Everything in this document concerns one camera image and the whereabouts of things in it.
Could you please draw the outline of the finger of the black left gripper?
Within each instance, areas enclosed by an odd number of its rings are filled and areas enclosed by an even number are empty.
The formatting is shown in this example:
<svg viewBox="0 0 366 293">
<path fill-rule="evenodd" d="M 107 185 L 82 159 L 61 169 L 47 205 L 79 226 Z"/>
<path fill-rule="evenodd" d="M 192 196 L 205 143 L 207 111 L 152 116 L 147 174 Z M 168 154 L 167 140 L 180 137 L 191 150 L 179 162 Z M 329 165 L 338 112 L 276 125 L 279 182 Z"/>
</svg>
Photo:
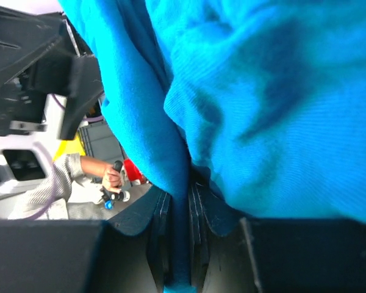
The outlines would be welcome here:
<svg viewBox="0 0 366 293">
<path fill-rule="evenodd" d="M 93 56 L 80 56 L 72 61 L 68 84 L 69 95 L 59 139 L 72 140 L 85 114 L 104 93 L 98 61 Z"/>
<path fill-rule="evenodd" d="M 31 15 L 0 6 L 0 88 L 63 39 L 60 14 Z"/>
</svg>

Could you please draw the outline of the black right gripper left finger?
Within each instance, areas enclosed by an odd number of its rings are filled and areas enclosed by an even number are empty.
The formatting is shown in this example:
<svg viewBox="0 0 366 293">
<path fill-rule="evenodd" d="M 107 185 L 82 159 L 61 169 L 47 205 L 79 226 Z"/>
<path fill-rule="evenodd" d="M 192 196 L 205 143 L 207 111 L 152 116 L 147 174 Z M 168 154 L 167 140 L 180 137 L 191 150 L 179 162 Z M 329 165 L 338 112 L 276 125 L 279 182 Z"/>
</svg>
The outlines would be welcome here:
<svg viewBox="0 0 366 293">
<path fill-rule="evenodd" d="M 126 237 L 146 234 L 146 262 L 158 290 L 163 290 L 171 277 L 171 207 L 171 195 L 152 186 L 141 198 L 110 219 L 115 229 Z"/>
</svg>

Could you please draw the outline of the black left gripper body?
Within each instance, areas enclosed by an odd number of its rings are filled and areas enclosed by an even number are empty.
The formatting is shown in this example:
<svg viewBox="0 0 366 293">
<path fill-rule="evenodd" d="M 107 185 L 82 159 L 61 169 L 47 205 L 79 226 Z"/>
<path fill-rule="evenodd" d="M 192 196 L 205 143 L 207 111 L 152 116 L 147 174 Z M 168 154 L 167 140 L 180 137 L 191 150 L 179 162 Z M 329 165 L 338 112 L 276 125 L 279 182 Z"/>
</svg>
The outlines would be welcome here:
<svg viewBox="0 0 366 293">
<path fill-rule="evenodd" d="M 48 54 L 32 63 L 0 57 L 0 137 L 43 132 L 47 96 L 69 97 L 76 57 Z"/>
</svg>

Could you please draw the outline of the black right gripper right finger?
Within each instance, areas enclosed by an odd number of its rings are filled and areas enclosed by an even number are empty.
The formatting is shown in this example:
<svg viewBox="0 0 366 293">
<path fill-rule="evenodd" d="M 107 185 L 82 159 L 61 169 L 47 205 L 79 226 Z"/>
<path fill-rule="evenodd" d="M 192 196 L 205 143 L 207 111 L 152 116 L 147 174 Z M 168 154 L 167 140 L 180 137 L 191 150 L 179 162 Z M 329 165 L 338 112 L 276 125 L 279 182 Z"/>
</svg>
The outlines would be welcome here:
<svg viewBox="0 0 366 293">
<path fill-rule="evenodd" d="M 197 290 L 247 289 L 245 219 L 208 187 L 188 192 L 191 284 Z"/>
</svg>

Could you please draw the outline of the teal t shirt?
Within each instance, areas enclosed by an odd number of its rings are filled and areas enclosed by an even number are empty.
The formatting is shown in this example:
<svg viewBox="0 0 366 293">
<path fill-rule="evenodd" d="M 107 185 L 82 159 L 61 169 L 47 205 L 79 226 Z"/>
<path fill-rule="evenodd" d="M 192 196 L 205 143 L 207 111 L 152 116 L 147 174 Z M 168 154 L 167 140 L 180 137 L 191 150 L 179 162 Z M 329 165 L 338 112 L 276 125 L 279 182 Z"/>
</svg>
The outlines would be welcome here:
<svg viewBox="0 0 366 293">
<path fill-rule="evenodd" d="M 366 223 L 366 1 L 60 4 L 112 132 L 173 198 L 167 292 L 193 292 L 191 169 L 254 217 Z"/>
</svg>

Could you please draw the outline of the grey sleeved person's forearm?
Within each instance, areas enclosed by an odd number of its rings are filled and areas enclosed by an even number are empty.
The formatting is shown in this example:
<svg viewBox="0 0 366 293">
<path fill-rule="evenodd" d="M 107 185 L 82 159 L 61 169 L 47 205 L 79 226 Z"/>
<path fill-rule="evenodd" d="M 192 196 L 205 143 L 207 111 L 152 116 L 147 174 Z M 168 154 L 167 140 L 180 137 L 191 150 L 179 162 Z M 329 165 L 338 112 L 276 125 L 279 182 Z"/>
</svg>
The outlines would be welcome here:
<svg viewBox="0 0 366 293">
<path fill-rule="evenodd" d="M 108 220 L 115 213 L 94 202 L 70 203 L 72 185 L 82 181 L 85 172 L 78 153 L 65 154 L 53 163 L 53 169 L 36 188 L 23 193 L 8 219 L 38 216 L 38 220 Z"/>
</svg>

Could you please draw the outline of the person's hand in background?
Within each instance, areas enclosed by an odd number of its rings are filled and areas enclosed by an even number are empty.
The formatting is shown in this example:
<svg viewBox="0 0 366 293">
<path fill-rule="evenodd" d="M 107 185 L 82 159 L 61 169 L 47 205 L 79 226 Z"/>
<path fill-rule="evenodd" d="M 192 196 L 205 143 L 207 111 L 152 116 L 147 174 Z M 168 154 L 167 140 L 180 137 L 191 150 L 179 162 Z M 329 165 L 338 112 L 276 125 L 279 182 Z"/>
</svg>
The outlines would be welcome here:
<svg viewBox="0 0 366 293">
<path fill-rule="evenodd" d="M 109 192 L 120 193 L 122 186 L 121 176 L 113 165 L 106 164 L 103 171 L 102 186 Z"/>
</svg>

